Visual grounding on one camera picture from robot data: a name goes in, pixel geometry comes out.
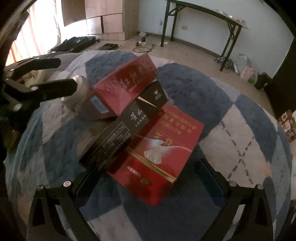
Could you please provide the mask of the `dark red cigarette box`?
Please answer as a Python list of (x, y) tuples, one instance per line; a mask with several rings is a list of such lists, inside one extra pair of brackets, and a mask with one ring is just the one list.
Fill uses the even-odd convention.
[(117, 117), (157, 75), (158, 71), (150, 56), (140, 55), (90, 87), (76, 110), (90, 120)]

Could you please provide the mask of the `black Huangshan cigarette box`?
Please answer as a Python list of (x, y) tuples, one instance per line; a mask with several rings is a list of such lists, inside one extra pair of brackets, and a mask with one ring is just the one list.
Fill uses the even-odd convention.
[(86, 148), (79, 160), (86, 169), (111, 160), (133, 139), (168, 101), (159, 83), (150, 84), (107, 128)]

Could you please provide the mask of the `silver round tin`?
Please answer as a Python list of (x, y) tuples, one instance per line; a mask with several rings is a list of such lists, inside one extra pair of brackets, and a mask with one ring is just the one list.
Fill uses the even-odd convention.
[(61, 102), (65, 107), (75, 110), (75, 108), (83, 101), (84, 97), (88, 93), (89, 83), (88, 80), (81, 75), (76, 75), (73, 77), (73, 79), (77, 83), (76, 91), (71, 96), (62, 97)]

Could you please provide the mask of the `black bag on floor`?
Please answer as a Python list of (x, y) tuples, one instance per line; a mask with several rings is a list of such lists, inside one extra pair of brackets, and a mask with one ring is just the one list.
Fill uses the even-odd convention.
[(79, 53), (82, 50), (90, 47), (96, 43), (96, 38), (94, 36), (85, 36), (85, 37), (72, 37), (71, 39), (66, 39), (60, 45), (49, 50), (48, 53), (57, 53), (57, 52), (71, 52)]

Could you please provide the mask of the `black foam tray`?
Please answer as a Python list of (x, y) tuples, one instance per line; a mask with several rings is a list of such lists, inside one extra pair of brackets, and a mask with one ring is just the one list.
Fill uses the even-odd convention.
[(97, 50), (110, 51), (110, 50), (116, 50), (118, 47), (119, 47), (118, 44), (106, 43), (106, 44), (100, 46)]

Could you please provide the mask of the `light wooden wardrobe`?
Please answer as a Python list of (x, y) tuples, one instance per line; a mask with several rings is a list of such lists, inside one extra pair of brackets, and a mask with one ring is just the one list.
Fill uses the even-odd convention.
[(124, 41), (138, 32), (139, 1), (56, 1), (63, 39), (94, 36)]

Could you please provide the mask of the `blue white checkered rug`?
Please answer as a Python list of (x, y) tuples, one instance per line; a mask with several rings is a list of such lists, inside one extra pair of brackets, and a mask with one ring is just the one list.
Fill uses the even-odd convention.
[(21, 240), (277, 240), (287, 136), (232, 86), (121, 51), (51, 54), (18, 103), (6, 194)]

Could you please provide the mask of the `bright red cigarette carton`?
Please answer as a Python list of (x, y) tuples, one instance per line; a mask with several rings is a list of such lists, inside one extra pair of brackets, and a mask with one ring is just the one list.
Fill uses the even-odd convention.
[(167, 103), (107, 171), (137, 198), (156, 206), (173, 188), (203, 128), (201, 122)]

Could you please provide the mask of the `black folding table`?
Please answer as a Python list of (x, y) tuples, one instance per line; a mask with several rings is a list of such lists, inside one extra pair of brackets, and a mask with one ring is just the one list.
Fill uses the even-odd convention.
[(241, 30), (247, 30), (243, 19), (235, 18), (217, 8), (199, 5), (200, 1), (166, 1), (165, 18), (162, 23), (160, 46), (165, 37), (195, 43), (210, 53), (218, 52), (220, 71), (226, 64), (238, 40)]

